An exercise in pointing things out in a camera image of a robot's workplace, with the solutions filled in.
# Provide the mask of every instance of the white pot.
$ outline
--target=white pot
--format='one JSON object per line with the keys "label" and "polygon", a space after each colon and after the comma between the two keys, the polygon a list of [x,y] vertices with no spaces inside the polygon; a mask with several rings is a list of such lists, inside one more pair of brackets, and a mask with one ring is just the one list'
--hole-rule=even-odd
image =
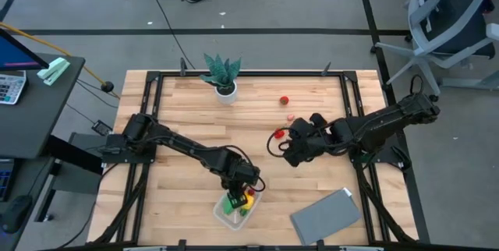
{"label": "white pot", "polygon": [[222,95],[218,93],[217,87],[215,87],[215,93],[217,94],[217,99],[222,104],[232,104],[237,99],[237,83],[234,82],[234,91],[229,95]]}

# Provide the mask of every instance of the small red object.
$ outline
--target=small red object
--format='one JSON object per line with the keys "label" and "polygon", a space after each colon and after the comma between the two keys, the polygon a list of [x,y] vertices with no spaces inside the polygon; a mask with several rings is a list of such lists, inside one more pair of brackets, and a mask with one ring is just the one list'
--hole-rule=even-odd
{"label": "small red object", "polygon": [[279,99],[279,102],[281,102],[281,104],[288,104],[289,98],[287,96],[283,96]]}
{"label": "small red object", "polygon": [[274,132],[274,138],[279,139],[284,136],[284,131],[280,129],[276,129]]}

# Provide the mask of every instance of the calculator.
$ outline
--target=calculator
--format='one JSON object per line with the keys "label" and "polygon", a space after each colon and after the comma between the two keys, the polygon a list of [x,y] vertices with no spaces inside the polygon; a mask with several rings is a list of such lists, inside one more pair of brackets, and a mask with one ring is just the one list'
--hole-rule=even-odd
{"label": "calculator", "polygon": [[26,71],[0,73],[0,104],[17,103],[26,82]]}

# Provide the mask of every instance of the wooden tabletop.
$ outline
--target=wooden tabletop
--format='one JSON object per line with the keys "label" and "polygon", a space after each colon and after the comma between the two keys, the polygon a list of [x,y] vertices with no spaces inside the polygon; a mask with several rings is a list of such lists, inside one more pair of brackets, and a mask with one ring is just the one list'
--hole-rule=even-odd
{"label": "wooden tabletop", "polygon": [[[146,74],[145,70],[126,73],[115,122],[117,133],[123,130],[131,114],[140,110]],[[365,112],[385,107],[377,72],[360,70],[357,76]],[[206,146],[241,147],[260,168],[260,176],[267,183],[261,202],[242,230],[226,228],[213,215],[214,204],[224,193],[220,178],[199,161],[158,147],[156,162],[150,167],[139,244],[177,245],[180,239],[186,239],[188,245],[202,246],[300,245],[289,215],[344,187],[353,193],[362,210],[356,173],[348,157],[325,154],[293,168],[285,160],[272,157],[265,148],[274,129],[290,124],[286,120],[289,114],[308,119],[319,112],[328,121],[344,117],[338,78],[240,76],[237,83],[238,100],[225,106],[217,102],[213,87],[198,78],[166,78],[158,118],[170,129]],[[350,85],[349,94],[353,98]],[[290,99],[287,106],[279,104],[283,95]],[[274,140],[271,148],[277,150],[277,143]],[[121,207],[128,167],[117,166],[102,181],[89,241],[105,230]],[[389,164],[377,164],[377,172],[386,208],[408,235],[417,238],[402,173]],[[371,213],[380,239],[372,205]],[[129,217],[126,239],[131,234],[132,219]],[[363,219],[324,241],[328,245],[367,244]]]}

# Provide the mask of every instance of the computer screen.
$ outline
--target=computer screen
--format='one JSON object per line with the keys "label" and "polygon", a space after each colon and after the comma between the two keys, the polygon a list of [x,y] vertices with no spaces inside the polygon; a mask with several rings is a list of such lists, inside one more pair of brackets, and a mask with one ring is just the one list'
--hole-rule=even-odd
{"label": "computer screen", "polygon": [[0,72],[27,69],[46,69],[48,64],[14,37],[0,30]]}

